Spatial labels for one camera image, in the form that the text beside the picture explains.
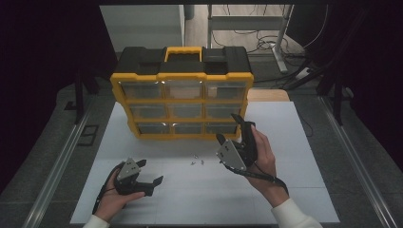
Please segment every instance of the wrist strap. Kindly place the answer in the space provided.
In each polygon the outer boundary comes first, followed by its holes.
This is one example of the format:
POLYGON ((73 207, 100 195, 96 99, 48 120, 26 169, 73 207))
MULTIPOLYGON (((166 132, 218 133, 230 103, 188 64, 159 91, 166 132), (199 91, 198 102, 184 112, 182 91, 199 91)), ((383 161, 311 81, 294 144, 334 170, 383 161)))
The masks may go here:
POLYGON ((249 178, 256 178, 256 179, 261 179, 261 180, 265 180, 265 181, 269 181, 272 182, 274 184, 277 184, 278 186, 284 188, 285 192, 287 193, 288 196, 290 196, 290 194, 288 193, 288 188, 287 185, 285 184, 284 181, 282 181, 279 178, 273 177, 272 175, 269 174, 257 174, 257 173, 251 173, 248 171, 243 171, 243 170, 239 170, 236 168, 231 168, 228 165, 224 165, 225 168, 227 168, 228 170, 230 170, 231 172, 235 173, 235 174, 239 174, 241 176, 244 177, 249 177, 249 178))

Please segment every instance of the person's right hand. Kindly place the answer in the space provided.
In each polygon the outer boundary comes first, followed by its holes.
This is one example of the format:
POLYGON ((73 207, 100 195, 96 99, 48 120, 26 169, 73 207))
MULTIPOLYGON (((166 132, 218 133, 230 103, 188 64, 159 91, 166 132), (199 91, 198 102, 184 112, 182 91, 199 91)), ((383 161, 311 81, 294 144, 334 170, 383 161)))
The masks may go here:
MULTIPOLYGON (((249 172, 257 174, 269 174, 276 176, 276 158, 273 154, 267 136, 257 131, 252 125, 252 133, 255 137, 256 146, 258 149, 258 160, 248 168, 249 172)), ((285 190, 267 180, 247 177, 252 186, 254 186, 262 195, 270 202, 273 207, 279 206, 289 199, 285 190)))

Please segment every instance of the black curtain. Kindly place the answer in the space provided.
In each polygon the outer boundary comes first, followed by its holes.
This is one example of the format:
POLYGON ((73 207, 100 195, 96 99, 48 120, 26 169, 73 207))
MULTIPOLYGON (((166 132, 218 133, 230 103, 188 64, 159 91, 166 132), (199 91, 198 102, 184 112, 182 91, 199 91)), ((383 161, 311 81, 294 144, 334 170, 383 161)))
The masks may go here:
POLYGON ((61 1, 2 1, 1 185, 3 190, 37 141, 58 91, 81 73, 108 80, 117 59, 98 5, 61 1))
POLYGON ((343 85, 360 120, 403 170, 403 4, 370 8, 345 55, 343 85))

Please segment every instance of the person's left hand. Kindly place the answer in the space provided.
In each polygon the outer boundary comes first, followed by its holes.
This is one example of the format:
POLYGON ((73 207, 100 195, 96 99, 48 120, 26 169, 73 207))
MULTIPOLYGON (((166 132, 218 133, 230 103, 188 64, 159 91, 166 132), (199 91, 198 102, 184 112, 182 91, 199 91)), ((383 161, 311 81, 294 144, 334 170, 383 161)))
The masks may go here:
POLYGON ((103 219, 106 222, 110 222, 112 218, 118 214, 122 208, 130 201, 138 200, 144 197, 144 192, 132 193, 130 195, 119 195, 119 193, 115 189, 115 185, 113 180, 115 180, 116 175, 118 174, 119 169, 117 169, 106 185, 106 191, 104 196, 101 199, 100 205, 97 211, 94 213, 94 216, 103 219))

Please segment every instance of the hand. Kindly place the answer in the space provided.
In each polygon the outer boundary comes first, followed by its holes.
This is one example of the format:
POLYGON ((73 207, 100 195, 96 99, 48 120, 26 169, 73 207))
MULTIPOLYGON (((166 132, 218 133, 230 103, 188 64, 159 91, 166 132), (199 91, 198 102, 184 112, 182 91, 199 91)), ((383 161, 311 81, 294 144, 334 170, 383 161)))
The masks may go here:
MULTIPOLYGON (((248 168, 251 173, 257 174, 269 174, 273 177, 276 176, 276 158, 273 154, 267 136, 257 131, 252 125, 252 133, 255 137, 256 146, 258 149, 258 160, 255 164, 248 168)), ((261 180, 256 178, 248 178, 252 186, 254 186, 262 195, 270 202, 273 207, 277 207, 286 200, 289 199, 285 190, 267 180, 261 180)))
POLYGON ((116 175, 118 174, 119 169, 117 169, 113 175, 110 177, 109 181, 107 182, 106 185, 106 192, 104 193, 104 196, 101 199, 100 205, 95 212, 95 216, 103 219, 106 222, 110 222, 112 218, 118 214, 122 208, 130 201, 133 200, 138 200, 142 198, 145 193, 144 192, 138 192, 138 193, 132 193, 130 195, 119 195, 119 193, 115 189, 115 184, 113 183, 113 180, 115 180, 116 175))

